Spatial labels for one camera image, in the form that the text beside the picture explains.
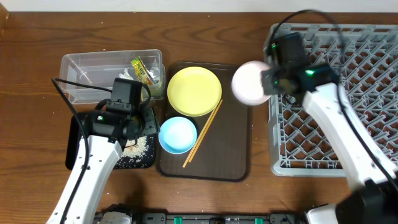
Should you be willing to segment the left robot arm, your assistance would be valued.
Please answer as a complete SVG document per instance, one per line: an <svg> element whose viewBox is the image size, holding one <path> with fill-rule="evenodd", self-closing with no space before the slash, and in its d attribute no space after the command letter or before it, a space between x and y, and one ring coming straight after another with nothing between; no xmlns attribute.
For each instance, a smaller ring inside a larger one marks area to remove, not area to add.
<svg viewBox="0 0 398 224"><path fill-rule="evenodd" d="M115 78L110 98L80 118L59 83L52 83L63 98L81 134L74 165L62 195L48 223L91 223L94 220L106 182L129 141L158 134L159 120L149 106L150 98L141 100L149 87L134 80Z"/></svg>

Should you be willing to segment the green snack wrapper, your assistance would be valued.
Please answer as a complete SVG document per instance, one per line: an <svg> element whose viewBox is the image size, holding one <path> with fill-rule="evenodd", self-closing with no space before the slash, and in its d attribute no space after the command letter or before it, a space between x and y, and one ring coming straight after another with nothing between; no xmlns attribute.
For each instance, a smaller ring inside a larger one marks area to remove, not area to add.
<svg viewBox="0 0 398 224"><path fill-rule="evenodd" d="M137 57L131 61L137 78L144 84L155 85L157 81L152 76L151 72L146 68L140 57Z"/></svg>

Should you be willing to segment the white tissue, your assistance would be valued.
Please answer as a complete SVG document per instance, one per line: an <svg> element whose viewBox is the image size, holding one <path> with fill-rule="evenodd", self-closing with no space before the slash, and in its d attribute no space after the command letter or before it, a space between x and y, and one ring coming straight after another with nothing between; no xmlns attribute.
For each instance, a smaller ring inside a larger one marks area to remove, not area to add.
<svg viewBox="0 0 398 224"><path fill-rule="evenodd" d="M119 77L123 79L133 80L133 77L130 76L130 74L128 73L128 68L125 68L124 73L120 73Z"/></svg>

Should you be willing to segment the blue bowl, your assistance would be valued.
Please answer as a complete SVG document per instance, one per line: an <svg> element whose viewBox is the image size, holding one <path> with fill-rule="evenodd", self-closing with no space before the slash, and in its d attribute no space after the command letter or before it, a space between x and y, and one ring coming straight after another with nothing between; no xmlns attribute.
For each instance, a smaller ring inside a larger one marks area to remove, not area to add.
<svg viewBox="0 0 398 224"><path fill-rule="evenodd" d="M189 119L177 116L166 120L160 127L159 143L171 154L188 152L197 141L197 129Z"/></svg>

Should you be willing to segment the pink white bowl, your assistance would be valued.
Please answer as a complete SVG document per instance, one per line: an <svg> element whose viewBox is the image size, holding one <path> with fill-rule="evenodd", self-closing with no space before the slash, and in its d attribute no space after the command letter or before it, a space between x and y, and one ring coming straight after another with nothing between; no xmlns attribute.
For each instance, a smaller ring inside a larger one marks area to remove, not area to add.
<svg viewBox="0 0 398 224"><path fill-rule="evenodd" d="M265 95L261 82L261 72L270 66L260 61L250 61L241 65L234 73L231 89L241 103L256 106L265 103L271 96Z"/></svg>

